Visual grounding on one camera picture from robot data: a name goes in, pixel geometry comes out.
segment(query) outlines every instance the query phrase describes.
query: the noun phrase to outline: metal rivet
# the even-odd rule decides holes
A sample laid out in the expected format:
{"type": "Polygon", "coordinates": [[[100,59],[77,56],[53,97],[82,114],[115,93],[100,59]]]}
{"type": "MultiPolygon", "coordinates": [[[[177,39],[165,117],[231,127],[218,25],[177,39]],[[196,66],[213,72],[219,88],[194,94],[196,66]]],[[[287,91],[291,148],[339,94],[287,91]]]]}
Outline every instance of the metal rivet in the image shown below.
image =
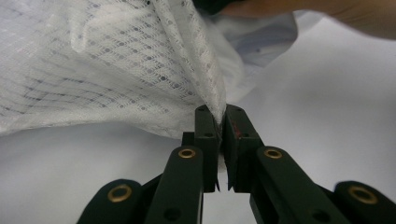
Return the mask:
{"type": "Polygon", "coordinates": [[[129,197],[131,197],[131,195],[132,195],[132,189],[128,185],[122,184],[122,185],[116,186],[114,189],[109,191],[107,194],[107,198],[113,203],[120,203],[120,202],[127,200],[129,197]],[[125,190],[124,194],[114,195],[117,190],[121,190],[121,189],[125,190]]]}
{"type": "Polygon", "coordinates": [[[183,159],[189,159],[195,156],[195,151],[189,148],[183,149],[178,152],[178,156],[183,159]]]}
{"type": "Polygon", "coordinates": [[[354,199],[361,203],[376,204],[378,203],[378,198],[368,189],[359,186],[351,186],[347,192],[354,199]]]}
{"type": "Polygon", "coordinates": [[[275,160],[282,158],[282,153],[280,153],[280,151],[278,151],[276,149],[272,149],[272,148],[266,149],[264,151],[264,155],[271,159],[275,159],[275,160]]]}

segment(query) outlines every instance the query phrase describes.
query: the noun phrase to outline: white mesh fabric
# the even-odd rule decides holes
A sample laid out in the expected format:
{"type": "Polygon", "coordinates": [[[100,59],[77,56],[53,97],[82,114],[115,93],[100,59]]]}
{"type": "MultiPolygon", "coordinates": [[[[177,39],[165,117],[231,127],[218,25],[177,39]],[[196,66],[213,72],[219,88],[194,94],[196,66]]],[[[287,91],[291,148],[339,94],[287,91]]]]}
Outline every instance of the white mesh fabric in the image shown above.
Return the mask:
{"type": "Polygon", "coordinates": [[[191,0],[0,3],[0,134],[127,121],[180,137],[225,90],[191,0]]]}

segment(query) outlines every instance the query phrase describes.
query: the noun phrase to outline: white surface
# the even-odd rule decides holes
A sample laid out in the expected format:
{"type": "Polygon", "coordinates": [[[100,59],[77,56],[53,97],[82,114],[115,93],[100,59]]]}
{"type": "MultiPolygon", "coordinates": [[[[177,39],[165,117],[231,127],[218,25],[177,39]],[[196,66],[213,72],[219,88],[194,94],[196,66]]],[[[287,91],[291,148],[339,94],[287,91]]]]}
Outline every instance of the white surface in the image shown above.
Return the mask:
{"type": "MultiPolygon", "coordinates": [[[[318,184],[371,185],[396,201],[396,42],[323,19],[237,105],[266,145],[282,147],[318,184]]],[[[75,223],[99,188],[159,174],[177,140],[120,123],[0,138],[0,223],[75,223]]],[[[247,195],[205,196],[203,223],[255,223],[247,195]]]]}

